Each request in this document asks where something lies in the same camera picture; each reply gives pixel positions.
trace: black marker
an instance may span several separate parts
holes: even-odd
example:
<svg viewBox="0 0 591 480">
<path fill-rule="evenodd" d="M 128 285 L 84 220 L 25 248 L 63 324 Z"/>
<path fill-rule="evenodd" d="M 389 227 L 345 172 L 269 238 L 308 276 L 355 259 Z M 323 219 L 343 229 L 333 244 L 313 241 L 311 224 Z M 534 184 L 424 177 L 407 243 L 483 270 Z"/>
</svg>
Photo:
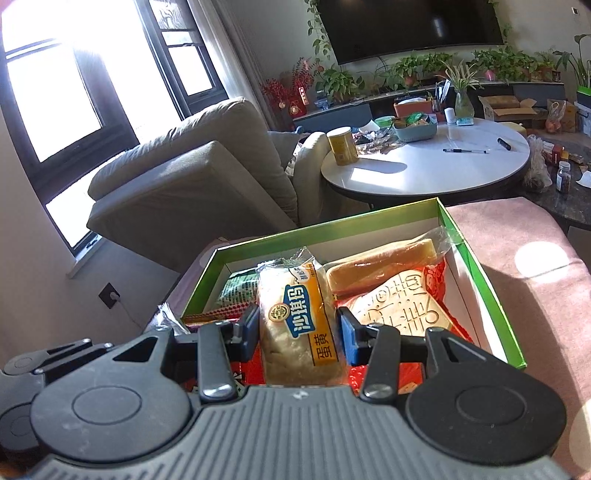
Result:
<svg viewBox="0 0 591 480">
<path fill-rule="evenodd" d="M 507 150 L 511 151 L 511 146 L 502 138 L 500 138 L 499 140 L 497 140 L 497 142 L 500 143 L 500 145 L 504 148 L 506 148 Z"/>
</svg>

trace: television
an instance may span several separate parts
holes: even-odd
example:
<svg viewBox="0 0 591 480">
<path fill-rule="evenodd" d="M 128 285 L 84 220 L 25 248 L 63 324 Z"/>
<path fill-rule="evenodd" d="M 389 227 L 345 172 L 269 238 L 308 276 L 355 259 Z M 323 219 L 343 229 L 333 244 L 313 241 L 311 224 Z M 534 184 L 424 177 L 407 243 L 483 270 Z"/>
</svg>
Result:
<svg viewBox="0 0 591 480">
<path fill-rule="evenodd" d="M 503 43 L 489 0 L 320 0 L 339 64 L 409 50 Z"/>
</svg>

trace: green houseplant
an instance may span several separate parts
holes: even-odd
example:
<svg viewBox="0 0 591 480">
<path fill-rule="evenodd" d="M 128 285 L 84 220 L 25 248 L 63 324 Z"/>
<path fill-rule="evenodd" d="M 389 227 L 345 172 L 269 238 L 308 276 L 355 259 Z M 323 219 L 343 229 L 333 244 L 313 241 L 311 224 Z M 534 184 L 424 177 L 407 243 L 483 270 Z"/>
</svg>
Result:
<svg viewBox="0 0 591 480">
<path fill-rule="evenodd" d="M 316 77 L 316 91 L 323 90 L 329 101 L 337 103 L 351 100 L 365 88 L 363 77 L 355 80 L 347 70 L 336 69 L 334 66 L 329 69 L 317 69 Z"/>
<path fill-rule="evenodd" d="M 475 50 L 472 65 L 476 70 L 483 72 L 490 82 L 496 80 L 496 69 L 501 62 L 501 53 L 498 50 Z"/>
<path fill-rule="evenodd" d="M 445 77 L 446 65 L 453 63 L 453 55 L 443 52 L 430 53 L 423 55 L 420 62 L 423 67 L 423 77 L 429 74 Z"/>
<path fill-rule="evenodd" d="M 312 20 L 308 20 L 308 36 L 316 37 L 312 44 L 315 55 L 318 56 L 322 51 L 322 55 L 330 60 L 332 45 L 330 44 L 328 33 L 326 33 L 326 30 L 324 29 L 322 19 L 320 18 L 320 13 L 318 11 L 319 1 L 320 0 L 304 0 L 306 5 L 308 5 L 308 13 L 312 14 Z"/>
<path fill-rule="evenodd" d="M 389 70 L 391 75 L 399 76 L 403 79 L 406 88 L 410 88 L 417 83 L 418 68 L 420 66 L 421 59 L 413 53 L 408 57 L 402 57 Z"/>
<path fill-rule="evenodd" d="M 552 50 L 537 51 L 535 56 L 538 60 L 538 72 L 542 82 L 552 82 L 554 80 L 553 72 L 556 68 L 557 58 Z"/>
<path fill-rule="evenodd" d="M 486 79 L 490 81 L 528 80 L 530 73 L 537 68 L 534 57 L 515 51 L 510 45 L 499 50 L 476 50 L 473 54 L 473 66 L 485 72 Z"/>
<path fill-rule="evenodd" d="M 463 61 L 459 65 L 446 65 L 446 74 L 456 91 L 456 117 L 474 118 L 474 106 L 468 97 L 468 88 L 476 88 L 480 81 L 476 78 L 478 71 Z"/>
<path fill-rule="evenodd" d="M 587 62 L 583 61 L 583 53 L 581 51 L 581 40 L 585 37 L 591 37 L 591 35 L 585 34 L 574 36 L 574 41 L 579 46 L 579 58 L 575 57 L 571 52 L 560 50 L 556 50 L 554 55 L 560 56 L 556 63 L 556 68 L 562 66 L 566 70 L 569 64 L 571 64 L 574 69 L 574 75 L 577 78 L 577 84 L 580 87 L 589 89 L 589 92 L 586 93 L 586 95 L 591 95 L 591 60 L 587 60 Z"/>
</svg>

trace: round white table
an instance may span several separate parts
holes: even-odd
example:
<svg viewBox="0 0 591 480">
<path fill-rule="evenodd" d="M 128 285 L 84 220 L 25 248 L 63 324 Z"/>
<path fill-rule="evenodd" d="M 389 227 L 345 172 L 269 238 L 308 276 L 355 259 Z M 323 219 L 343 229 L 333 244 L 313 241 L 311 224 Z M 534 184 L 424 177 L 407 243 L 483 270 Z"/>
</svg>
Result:
<svg viewBox="0 0 591 480">
<path fill-rule="evenodd" d="M 519 182 L 529 167 L 530 146 L 504 125 L 475 118 L 469 127 L 439 124 L 431 140 L 406 144 L 387 154 L 360 155 L 339 167 L 330 152 L 322 175 L 339 193 L 388 206 L 440 197 L 444 203 L 482 199 Z M 497 140 L 509 145 L 507 151 Z M 444 148 L 488 153 L 445 153 Z"/>
</svg>

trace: wall outlet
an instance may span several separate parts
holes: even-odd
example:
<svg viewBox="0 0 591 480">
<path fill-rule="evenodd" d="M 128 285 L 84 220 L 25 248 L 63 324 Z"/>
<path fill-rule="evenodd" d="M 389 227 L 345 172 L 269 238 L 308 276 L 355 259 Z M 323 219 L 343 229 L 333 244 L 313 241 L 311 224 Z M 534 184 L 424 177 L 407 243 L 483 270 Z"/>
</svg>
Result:
<svg viewBox="0 0 591 480">
<path fill-rule="evenodd" d="M 107 305 L 109 309 L 113 308 L 113 306 L 115 306 L 115 303 L 117 303 L 117 300 L 113 300 L 111 298 L 112 292 L 115 292 L 117 296 L 120 296 L 119 292 L 115 290 L 115 287 L 110 283 L 107 283 L 107 285 L 105 285 L 105 288 L 103 288 L 103 290 L 99 293 L 99 298 L 103 301 L 105 305 Z"/>
</svg>

